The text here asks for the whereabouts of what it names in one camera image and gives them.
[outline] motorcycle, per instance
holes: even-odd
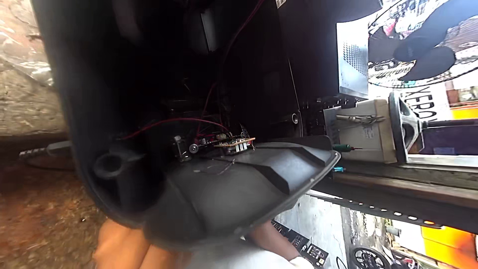
[[[385,254],[370,247],[355,247],[351,252],[352,262],[360,269],[422,269],[413,257],[381,247]]]

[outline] red wire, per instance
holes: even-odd
[[[174,119],[167,119],[167,120],[162,120],[162,121],[158,121],[158,122],[155,122],[155,123],[151,123],[151,124],[148,124],[146,125],[145,127],[139,129],[138,131],[132,133],[132,134],[129,134],[125,137],[122,137],[121,139],[129,139],[129,138],[132,138],[134,136],[137,136],[139,135],[140,133],[148,130],[148,129],[151,129],[152,127],[155,127],[157,125],[160,125],[160,124],[163,124],[163,123],[170,123],[170,122],[177,122],[177,121],[196,121],[196,122],[202,122],[202,123],[210,123],[210,124],[214,124],[214,125],[217,125],[223,129],[225,129],[226,131],[228,131],[228,129],[218,123],[215,123],[215,122],[210,122],[210,121],[206,121],[206,120],[201,120],[201,119],[195,119],[195,118],[174,118]]]
[[[229,41],[229,44],[228,46],[226,47],[226,50],[224,52],[224,56],[222,57],[222,60],[221,60],[221,63],[219,65],[219,70],[222,69],[223,65],[225,64],[226,62],[226,59],[228,57],[228,54],[229,54],[229,51],[231,50],[232,48],[232,45],[234,44],[234,42],[236,41],[236,38],[237,36],[239,35],[239,33],[242,31],[242,29],[244,29],[244,27],[246,27],[246,25],[251,21],[252,17],[254,17],[254,15],[256,14],[257,10],[259,10],[259,8],[261,7],[262,3],[264,2],[264,0],[259,0],[256,4],[256,6],[254,7],[254,9],[252,10],[252,12],[249,14],[249,17],[247,17],[247,19],[245,20],[245,22],[241,25],[241,27],[239,27],[239,29],[236,31],[236,33],[232,36],[231,40]],[[214,82],[212,85],[211,85],[211,88],[209,89],[209,93],[207,94],[207,97],[206,97],[206,103],[204,104],[204,109],[203,109],[203,112],[201,114],[201,119],[204,117],[204,113],[206,112],[206,108],[207,108],[207,102],[209,101],[209,96],[211,96],[211,93],[212,93],[212,90],[216,87],[217,83]],[[199,128],[201,127],[201,124],[199,124],[199,126],[197,127],[197,132],[196,133],[199,133]]]
[[[229,54],[229,51],[231,50],[232,45],[234,44],[234,41],[236,41],[237,36],[238,36],[239,33],[242,31],[242,29],[244,29],[244,27],[246,27],[246,25],[251,21],[252,17],[254,17],[254,15],[256,14],[257,10],[259,10],[259,8],[261,7],[261,5],[262,5],[263,2],[264,2],[264,0],[259,0],[259,1],[257,1],[257,4],[256,4],[256,6],[254,7],[254,9],[252,10],[252,12],[250,13],[249,17],[247,17],[247,19],[245,20],[245,22],[241,25],[241,27],[239,27],[239,29],[237,30],[237,32],[232,36],[232,39],[231,39],[231,41],[229,42],[228,46],[226,47],[226,51],[224,52],[224,56],[223,56],[223,58],[222,58],[220,67],[222,67],[222,66],[224,65],[224,63],[226,62],[226,59],[227,59],[228,54]]]
[[[212,89],[214,89],[214,87],[216,86],[217,83],[213,83],[211,85],[211,88],[209,89],[209,93],[207,94],[207,97],[206,97],[206,103],[204,104],[204,109],[203,109],[203,112],[201,113],[201,120],[204,118],[204,113],[206,113],[206,108],[207,108],[207,102],[209,102],[209,96],[211,96],[211,93],[212,93]],[[199,129],[201,128],[201,123],[198,124],[197,126],[197,131],[196,131],[196,135],[199,134]]]

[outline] hand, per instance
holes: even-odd
[[[280,255],[288,261],[299,256],[297,249],[275,229],[270,221],[255,228],[249,237],[258,246]]]

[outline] wheel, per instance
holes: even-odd
[[[356,247],[350,254],[352,262],[361,269],[391,269],[385,256],[375,249]]]

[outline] white label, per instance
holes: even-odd
[[[363,126],[363,136],[367,139],[373,139],[373,125],[365,125]]]

